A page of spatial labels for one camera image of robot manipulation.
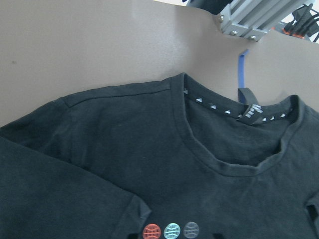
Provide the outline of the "black graphic t-shirt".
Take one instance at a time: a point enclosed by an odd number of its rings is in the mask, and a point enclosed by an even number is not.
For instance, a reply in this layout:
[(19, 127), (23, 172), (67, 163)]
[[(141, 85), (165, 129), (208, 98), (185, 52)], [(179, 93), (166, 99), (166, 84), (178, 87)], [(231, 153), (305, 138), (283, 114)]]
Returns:
[(187, 74), (51, 101), (0, 129), (3, 239), (316, 239), (319, 115)]

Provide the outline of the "aluminium frame post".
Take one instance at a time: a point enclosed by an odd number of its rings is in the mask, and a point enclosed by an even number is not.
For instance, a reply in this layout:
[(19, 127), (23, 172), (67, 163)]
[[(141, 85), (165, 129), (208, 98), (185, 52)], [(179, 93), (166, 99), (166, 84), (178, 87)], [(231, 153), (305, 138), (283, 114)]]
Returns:
[(234, 0), (219, 15), (223, 34), (259, 41), (280, 20), (314, 0)]

